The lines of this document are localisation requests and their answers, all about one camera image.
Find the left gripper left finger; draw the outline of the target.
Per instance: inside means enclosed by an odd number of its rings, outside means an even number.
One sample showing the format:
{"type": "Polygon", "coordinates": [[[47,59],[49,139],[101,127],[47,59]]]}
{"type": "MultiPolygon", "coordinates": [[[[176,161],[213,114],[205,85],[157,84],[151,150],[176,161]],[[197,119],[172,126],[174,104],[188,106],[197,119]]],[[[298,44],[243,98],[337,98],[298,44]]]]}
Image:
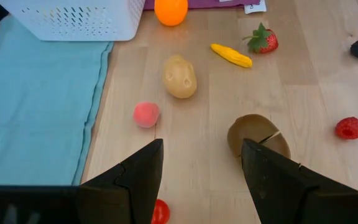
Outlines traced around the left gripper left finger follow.
{"type": "Polygon", "coordinates": [[[80,185],[81,224],[151,224],[163,168],[163,140],[155,139],[80,185]]]}

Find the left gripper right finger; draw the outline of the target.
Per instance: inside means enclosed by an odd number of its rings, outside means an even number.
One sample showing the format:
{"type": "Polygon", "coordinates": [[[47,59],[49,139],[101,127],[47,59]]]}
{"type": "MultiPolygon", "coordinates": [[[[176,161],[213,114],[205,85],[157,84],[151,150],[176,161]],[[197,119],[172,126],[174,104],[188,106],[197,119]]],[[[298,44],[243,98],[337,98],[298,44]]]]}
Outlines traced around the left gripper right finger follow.
{"type": "Polygon", "coordinates": [[[253,141],[242,143],[242,170],[262,224],[346,224],[358,191],[253,141]]]}

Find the red toy tomato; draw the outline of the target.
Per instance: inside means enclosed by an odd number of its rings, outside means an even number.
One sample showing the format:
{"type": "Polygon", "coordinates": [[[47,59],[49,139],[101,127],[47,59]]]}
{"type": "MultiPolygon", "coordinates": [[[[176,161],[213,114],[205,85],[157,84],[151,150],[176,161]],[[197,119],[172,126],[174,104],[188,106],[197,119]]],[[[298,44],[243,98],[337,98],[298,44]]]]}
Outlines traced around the red toy tomato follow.
{"type": "Polygon", "coordinates": [[[170,219],[169,206],[160,199],[156,200],[151,224],[167,224],[170,219]]]}

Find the brown toy kiwi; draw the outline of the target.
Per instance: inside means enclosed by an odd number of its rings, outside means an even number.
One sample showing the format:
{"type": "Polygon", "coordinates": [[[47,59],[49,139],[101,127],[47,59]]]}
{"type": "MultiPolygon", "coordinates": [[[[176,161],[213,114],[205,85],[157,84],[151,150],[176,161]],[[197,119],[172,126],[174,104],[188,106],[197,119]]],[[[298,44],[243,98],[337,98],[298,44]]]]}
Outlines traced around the brown toy kiwi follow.
{"type": "Polygon", "coordinates": [[[289,145],[281,131],[259,114],[247,114],[235,120],[227,132],[227,142],[234,157],[241,156],[243,139],[250,139],[291,158],[289,145]]]}

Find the pink toy peach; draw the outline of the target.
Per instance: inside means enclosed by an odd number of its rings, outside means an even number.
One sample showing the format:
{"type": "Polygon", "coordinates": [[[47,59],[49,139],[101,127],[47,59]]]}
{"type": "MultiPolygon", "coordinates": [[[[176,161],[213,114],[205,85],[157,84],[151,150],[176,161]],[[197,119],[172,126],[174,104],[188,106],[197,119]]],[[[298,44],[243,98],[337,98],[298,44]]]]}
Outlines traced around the pink toy peach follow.
{"type": "Polygon", "coordinates": [[[142,128],[151,128],[157,123],[160,108],[156,103],[140,102],[136,104],[133,112],[134,122],[142,128]]]}

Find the red toy raspberry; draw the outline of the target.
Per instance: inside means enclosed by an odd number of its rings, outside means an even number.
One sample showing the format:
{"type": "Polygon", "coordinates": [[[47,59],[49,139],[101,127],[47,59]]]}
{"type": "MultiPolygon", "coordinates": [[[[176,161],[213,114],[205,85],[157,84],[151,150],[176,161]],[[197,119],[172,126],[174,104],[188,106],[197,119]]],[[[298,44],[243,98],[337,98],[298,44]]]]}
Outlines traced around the red toy raspberry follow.
{"type": "Polygon", "coordinates": [[[344,118],[337,123],[334,131],[341,139],[358,139],[358,119],[356,117],[344,118]]]}

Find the tan toy potato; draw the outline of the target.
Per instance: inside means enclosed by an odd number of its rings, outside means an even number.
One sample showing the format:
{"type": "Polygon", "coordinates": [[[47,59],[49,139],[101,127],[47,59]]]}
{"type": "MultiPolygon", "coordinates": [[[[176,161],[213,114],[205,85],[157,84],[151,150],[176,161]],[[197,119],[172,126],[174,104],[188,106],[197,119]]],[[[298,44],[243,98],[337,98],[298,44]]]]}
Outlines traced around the tan toy potato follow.
{"type": "Polygon", "coordinates": [[[162,79],[167,91],[176,98],[189,98],[197,90],[193,65],[178,54],[164,63],[162,79]]]}

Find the red toy strawberry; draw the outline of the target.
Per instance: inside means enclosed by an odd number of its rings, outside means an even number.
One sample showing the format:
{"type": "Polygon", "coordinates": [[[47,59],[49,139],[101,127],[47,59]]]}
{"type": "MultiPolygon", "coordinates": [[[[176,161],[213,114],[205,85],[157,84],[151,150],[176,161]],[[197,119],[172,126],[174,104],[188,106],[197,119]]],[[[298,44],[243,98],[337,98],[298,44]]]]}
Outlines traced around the red toy strawberry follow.
{"type": "Polygon", "coordinates": [[[278,48],[277,36],[273,30],[266,29],[262,23],[259,24],[256,30],[253,30],[252,35],[242,39],[247,40],[249,50],[257,54],[266,54],[278,48]]]}

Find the smooth orange toy fruit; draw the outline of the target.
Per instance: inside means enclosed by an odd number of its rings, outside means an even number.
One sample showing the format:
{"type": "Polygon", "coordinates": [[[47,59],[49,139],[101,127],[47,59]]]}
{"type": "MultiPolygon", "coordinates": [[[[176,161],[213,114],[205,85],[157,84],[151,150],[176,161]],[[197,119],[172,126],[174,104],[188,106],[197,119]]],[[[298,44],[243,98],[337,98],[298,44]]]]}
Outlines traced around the smooth orange toy fruit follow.
{"type": "Polygon", "coordinates": [[[154,12],[165,26],[177,26],[185,20],[188,0],[155,0],[154,12]]]}

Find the light blue cloth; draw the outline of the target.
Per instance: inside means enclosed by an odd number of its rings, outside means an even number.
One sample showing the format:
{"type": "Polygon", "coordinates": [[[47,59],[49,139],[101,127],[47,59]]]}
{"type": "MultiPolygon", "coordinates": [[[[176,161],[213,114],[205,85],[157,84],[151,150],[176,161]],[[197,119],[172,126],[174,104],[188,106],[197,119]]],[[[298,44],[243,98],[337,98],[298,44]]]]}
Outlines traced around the light blue cloth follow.
{"type": "Polygon", "coordinates": [[[112,47],[0,22],[0,185],[80,183],[112,47]]]}

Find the white perforated plastic basket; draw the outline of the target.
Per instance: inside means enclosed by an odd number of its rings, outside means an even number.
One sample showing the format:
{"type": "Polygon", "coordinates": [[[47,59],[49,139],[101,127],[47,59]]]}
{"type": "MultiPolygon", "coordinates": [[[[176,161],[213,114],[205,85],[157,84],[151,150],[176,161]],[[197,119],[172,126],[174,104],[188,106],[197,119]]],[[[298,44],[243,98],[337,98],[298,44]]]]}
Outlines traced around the white perforated plastic basket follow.
{"type": "Polygon", "coordinates": [[[145,0],[0,0],[38,39],[128,41],[136,35],[145,0]]]}

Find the white paper label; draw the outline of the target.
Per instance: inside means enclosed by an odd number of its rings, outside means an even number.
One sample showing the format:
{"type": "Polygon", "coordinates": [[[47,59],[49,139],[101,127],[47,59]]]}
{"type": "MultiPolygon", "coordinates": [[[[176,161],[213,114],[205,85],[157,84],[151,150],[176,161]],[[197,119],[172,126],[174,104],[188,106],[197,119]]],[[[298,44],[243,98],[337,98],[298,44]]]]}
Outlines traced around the white paper label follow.
{"type": "Polygon", "coordinates": [[[266,12],[267,7],[265,0],[260,0],[258,4],[250,4],[244,6],[245,14],[252,14],[256,12],[266,12]]]}

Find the purple cloth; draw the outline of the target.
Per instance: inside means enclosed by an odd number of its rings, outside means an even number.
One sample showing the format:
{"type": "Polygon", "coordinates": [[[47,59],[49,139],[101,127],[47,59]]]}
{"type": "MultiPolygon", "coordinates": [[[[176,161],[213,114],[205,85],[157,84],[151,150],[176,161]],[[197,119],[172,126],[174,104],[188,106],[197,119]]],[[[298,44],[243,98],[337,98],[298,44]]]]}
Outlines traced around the purple cloth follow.
{"type": "Polygon", "coordinates": [[[259,4],[260,0],[188,0],[189,9],[211,9],[225,7],[241,7],[259,4]]]}

